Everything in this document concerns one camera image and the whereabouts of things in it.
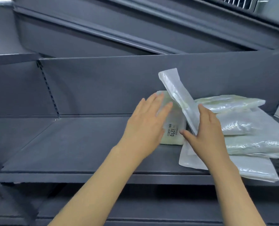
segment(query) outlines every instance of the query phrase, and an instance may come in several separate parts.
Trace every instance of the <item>folded plastic bag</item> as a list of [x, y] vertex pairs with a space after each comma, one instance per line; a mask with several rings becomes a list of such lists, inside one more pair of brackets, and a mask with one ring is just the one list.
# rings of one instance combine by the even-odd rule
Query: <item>folded plastic bag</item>
[[[230, 156], [230, 159], [236, 165], [236, 167], [238, 167], [240, 175], [244, 178], [267, 182], [279, 181], [277, 172], [269, 158], [253, 156]], [[182, 148], [181, 150], [179, 165], [202, 170], [208, 169], [203, 161], [198, 157], [198, 155], [188, 155], [187, 148]]]
[[166, 90], [157, 91], [156, 93], [157, 94], [164, 93], [164, 100], [159, 110], [161, 110], [168, 102], [173, 102], [173, 107], [163, 125], [163, 128], [165, 129], [165, 133], [160, 143], [183, 145], [184, 137], [182, 134], [179, 133], [179, 130], [183, 130], [186, 128], [187, 125], [186, 117], [182, 113], [182, 110], [178, 105], [178, 103], [170, 97], [169, 93]]
[[237, 95], [221, 95], [195, 100], [198, 104], [211, 110], [213, 113], [223, 113], [227, 111], [244, 110], [256, 108], [265, 104], [265, 100], [258, 98], [246, 98]]
[[171, 98], [175, 99], [181, 107], [192, 132], [196, 135], [199, 126], [198, 105], [181, 83], [177, 69], [174, 68], [159, 72], [159, 79], [166, 87]]
[[263, 156], [279, 155], [279, 123], [259, 108], [252, 109], [261, 129], [243, 136], [225, 136], [230, 155], [262, 153]]
[[251, 110], [218, 113], [216, 116], [221, 123], [224, 135], [249, 134], [261, 127], [255, 119], [255, 113]]

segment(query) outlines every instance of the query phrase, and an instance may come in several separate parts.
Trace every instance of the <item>forearm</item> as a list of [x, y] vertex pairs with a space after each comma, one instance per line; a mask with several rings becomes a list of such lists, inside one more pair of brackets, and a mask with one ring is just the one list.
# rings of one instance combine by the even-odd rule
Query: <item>forearm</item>
[[231, 162], [211, 167], [225, 226], [266, 226]]
[[140, 163], [125, 152], [114, 147], [94, 175], [49, 225], [104, 225], [119, 194]]

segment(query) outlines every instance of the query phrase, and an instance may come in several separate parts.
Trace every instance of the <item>stacked plastic package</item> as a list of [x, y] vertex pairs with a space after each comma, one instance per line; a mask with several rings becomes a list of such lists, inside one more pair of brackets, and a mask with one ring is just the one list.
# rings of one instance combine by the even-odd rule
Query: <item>stacked plastic package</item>
[[198, 104], [213, 111], [220, 120], [225, 143], [231, 160], [241, 176], [275, 182], [279, 180], [270, 158], [279, 158], [279, 123], [258, 108], [265, 103], [256, 98], [221, 95], [194, 101], [179, 79], [177, 69], [159, 73], [167, 91], [163, 105], [173, 99], [173, 108], [164, 129], [161, 144], [183, 145], [179, 164], [185, 167], [207, 170], [190, 144], [179, 130], [186, 128], [197, 134], [199, 126]]

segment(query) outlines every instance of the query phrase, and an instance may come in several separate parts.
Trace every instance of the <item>bare skin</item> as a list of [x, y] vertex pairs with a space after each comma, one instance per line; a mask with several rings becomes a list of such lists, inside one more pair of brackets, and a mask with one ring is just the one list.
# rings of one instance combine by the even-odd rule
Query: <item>bare skin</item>
[[[49, 226], [104, 225], [132, 173], [160, 143], [164, 134], [162, 126], [172, 108], [170, 102], [157, 114], [163, 98], [163, 94], [153, 94], [139, 102], [122, 139]], [[225, 225], [265, 226], [238, 169], [229, 159], [220, 122], [202, 105], [199, 110], [198, 135], [184, 130], [181, 133], [213, 175]]]

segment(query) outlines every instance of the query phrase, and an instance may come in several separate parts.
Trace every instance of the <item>person's left hand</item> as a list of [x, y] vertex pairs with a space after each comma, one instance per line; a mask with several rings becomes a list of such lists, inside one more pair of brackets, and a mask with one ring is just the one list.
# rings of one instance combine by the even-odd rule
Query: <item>person's left hand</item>
[[164, 134], [163, 124], [172, 108], [169, 102], [159, 112], [164, 94], [154, 93], [147, 100], [139, 102], [129, 118], [122, 139], [117, 147], [140, 161], [150, 155], [160, 143]]

